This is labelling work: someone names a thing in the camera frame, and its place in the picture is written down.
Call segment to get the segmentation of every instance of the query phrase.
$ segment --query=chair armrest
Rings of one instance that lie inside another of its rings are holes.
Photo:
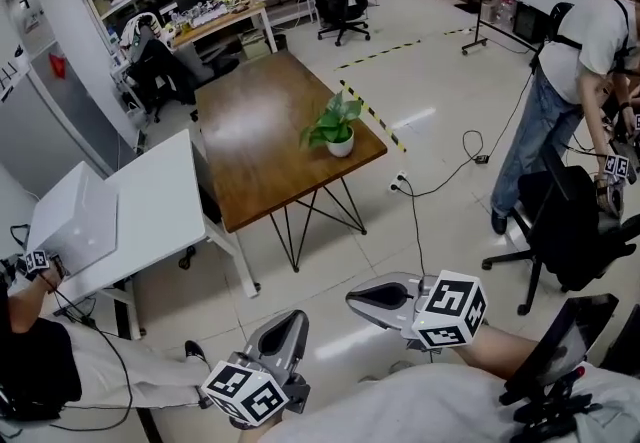
[[[567,201],[574,201],[576,199],[576,190],[571,177],[567,174],[567,170],[562,163],[562,159],[556,152],[552,144],[547,143],[542,147],[540,152],[542,161],[547,168],[547,171],[551,173],[553,182],[556,184],[562,196]]]

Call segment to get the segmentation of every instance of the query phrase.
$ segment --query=man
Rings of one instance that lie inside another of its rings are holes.
[[[539,157],[543,144],[550,140],[562,156],[583,116],[598,155],[597,178],[604,179],[608,149],[600,106],[606,99],[603,86],[609,78],[627,132],[635,132],[627,77],[612,70],[625,44],[631,50],[623,59],[625,68],[638,67],[638,11],[638,4],[629,0],[578,3],[565,15],[558,35],[581,46],[581,50],[557,41],[542,49],[520,125],[491,196],[491,226],[497,234],[502,235],[507,229],[507,216],[518,200],[518,179],[544,169]]]
[[[61,279],[49,269],[8,295],[0,276],[0,391],[59,410],[64,405],[129,403],[120,359],[95,330],[39,318]],[[209,375],[202,349],[186,342],[186,361],[170,360],[139,342],[107,336],[127,367],[133,407],[195,405]]]
[[[275,417],[243,431],[239,443],[457,443],[502,442],[519,432],[518,402],[498,397],[537,342],[489,326],[470,346],[454,350],[470,366],[432,364],[360,384],[359,391],[315,413]],[[577,430],[558,443],[637,442],[640,436],[640,381],[584,365],[574,395],[593,394],[599,411],[576,415]]]

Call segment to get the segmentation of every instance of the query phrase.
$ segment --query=beige pants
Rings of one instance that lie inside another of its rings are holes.
[[[122,364],[105,339],[80,324],[63,323],[71,337],[73,357],[82,385],[79,402],[69,406],[126,407],[129,391]],[[140,342],[107,335],[129,373],[133,407],[161,408],[196,404],[196,386],[209,375],[198,358],[188,362],[169,359]]]

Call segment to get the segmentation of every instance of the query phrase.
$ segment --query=office chair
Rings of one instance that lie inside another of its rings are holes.
[[[369,5],[369,1],[355,1],[355,5],[349,6],[349,0],[316,0],[320,16],[325,22],[330,24],[330,27],[318,32],[318,39],[321,40],[322,36],[328,32],[340,31],[338,39],[336,40],[336,46],[339,47],[341,45],[340,40],[347,30],[364,34],[367,41],[371,39],[367,31],[359,28],[359,26],[362,26],[367,29],[369,27],[367,23],[354,21],[364,14],[364,11]]]
[[[183,105],[196,104],[193,74],[157,39],[151,39],[144,45],[140,59],[129,67],[127,75],[138,83],[140,100],[147,114],[155,109],[156,123],[160,122],[160,111],[169,100],[178,100]],[[157,77],[164,82],[160,88]]]
[[[604,276],[616,258],[633,254],[636,245],[627,241],[640,235],[640,215],[621,225],[619,221],[612,224],[600,211],[595,186],[583,168],[565,167],[550,143],[543,146],[541,158],[547,170],[520,178],[522,206],[510,214],[530,249],[482,261],[484,270],[494,263],[533,262],[527,299],[518,306],[518,315],[531,310],[542,264],[557,276],[563,292],[582,290]]]

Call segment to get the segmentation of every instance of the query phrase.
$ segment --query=blue jeans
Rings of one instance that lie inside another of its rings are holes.
[[[540,150],[548,139],[558,155],[564,155],[567,150],[563,145],[569,143],[582,116],[582,107],[565,102],[538,68],[520,125],[491,195],[491,208],[498,215],[506,217],[515,206],[518,179],[522,175],[545,169]]]

